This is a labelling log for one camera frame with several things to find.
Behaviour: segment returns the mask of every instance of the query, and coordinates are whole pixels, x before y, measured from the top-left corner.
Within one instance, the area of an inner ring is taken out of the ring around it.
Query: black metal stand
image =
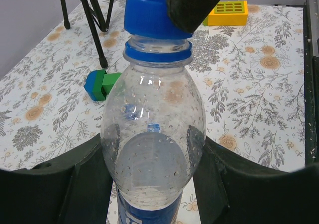
[[[99,29],[102,32],[107,32],[109,30],[114,0],[110,0],[106,20],[104,20],[100,5],[98,3],[98,0],[90,0],[93,9],[90,8],[87,0],[80,0],[80,1],[82,2],[83,9],[84,9],[86,18],[88,20],[89,27],[90,27],[90,30],[91,30],[91,33],[93,36],[95,46],[96,46],[96,50],[99,54],[100,65],[102,68],[105,69],[108,67],[108,62],[104,56],[103,49],[102,49],[100,39],[99,39],[99,35],[98,35],[98,32],[96,30],[94,23],[96,23],[96,25],[99,27]],[[69,17],[68,17],[68,12],[67,12],[67,8],[66,8],[65,0],[61,0],[61,6],[62,6],[62,12],[63,12],[64,27],[66,29],[70,29],[71,25],[69,22]]]

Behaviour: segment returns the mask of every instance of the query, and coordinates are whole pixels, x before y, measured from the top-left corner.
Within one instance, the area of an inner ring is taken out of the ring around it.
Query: blue bottle label
[[[119,224],[175,224],[181,196],[164,209],[145,211],[132,207],[118,191]]]
[[[148,124],[147,132],[160,133],[160,125],[158,123],[150,123],[150,124]]]

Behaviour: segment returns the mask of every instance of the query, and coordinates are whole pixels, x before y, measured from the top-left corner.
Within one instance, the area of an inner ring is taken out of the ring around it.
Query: clear plastic bottle
[[[166,0],[127,0],[130,62],[105,103],[103,155],[118,190],[119,224],[174,224],[206,138],[201,95],[185,66],[186,33]]]

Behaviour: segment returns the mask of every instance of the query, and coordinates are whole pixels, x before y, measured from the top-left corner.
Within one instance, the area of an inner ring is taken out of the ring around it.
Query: table
[[[98,0],[105,15],[109,0]],[[122,72],[129,34],[125,0],[115,0],[109,33],[100,33],[107,72]],[[293,171],[305,164],[303,12],[249,6],[244,27],[201,26],[191,41],[188,70],[205,104],[207,135],[262,165]],[[82,6],[60,23],[0,81],[0,168],[32,168],[100,131],[103,102],[83,85],[100,69]],[[117,222],[113,187],[107,224]],[[186,186],[178,224],[200,223],[196,195]]]

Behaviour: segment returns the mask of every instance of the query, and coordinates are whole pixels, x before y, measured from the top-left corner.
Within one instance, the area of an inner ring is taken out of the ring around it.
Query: yellow lego brick
[[[207,24],[208,26],[245,26],[247,18],[247,1],[220,2],[208,15]]]

